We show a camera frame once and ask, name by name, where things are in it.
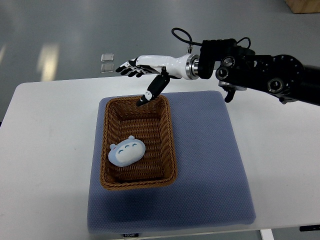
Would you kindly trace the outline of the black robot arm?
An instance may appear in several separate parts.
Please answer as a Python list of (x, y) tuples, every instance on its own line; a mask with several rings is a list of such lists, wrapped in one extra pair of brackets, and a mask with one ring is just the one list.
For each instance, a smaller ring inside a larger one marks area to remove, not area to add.
[(284, 105), (296, 101), (320, 104), (319, 67), (303, 65), (286, 54), (257, 55), (232, 38), (204, 40), (199, 55), (187, 53), (178, 58), (141, 55), (123, 63), (116, 72), (137, 78), (156, 75), (137, 106), (157, 98), (170, 79), (207, 80), (212, 75), (226, 91), (224, 100), (227, 103), (233, 100), (236, 91), (252, 89), (274, 96)]

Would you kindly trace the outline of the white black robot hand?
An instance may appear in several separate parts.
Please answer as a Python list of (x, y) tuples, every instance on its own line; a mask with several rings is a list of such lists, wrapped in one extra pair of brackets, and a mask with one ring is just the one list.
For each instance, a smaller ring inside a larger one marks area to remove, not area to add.
[(150, 71), (143, 71), (137, 67), (150, 67), (151, 69), (161, 72), (162, 67), (167, 72), (158, 74), (148, 86), (145, 93), (136, 102), (136, 106), (140, 107), (150, 101), (155, 100), (170, 82), (170, 77), (177, 79), (196, 80), (199, 78), (198, 72), (194, 70), (195, 62), (199, 60), (196, 54), (185, 54), (181, 57), (174, 58), (164, 55), (141, 55), (137, 59), (131, 59), (118, 67), (115, 72), (129, 77), (140, 78), (143, 75), (152, 74)]

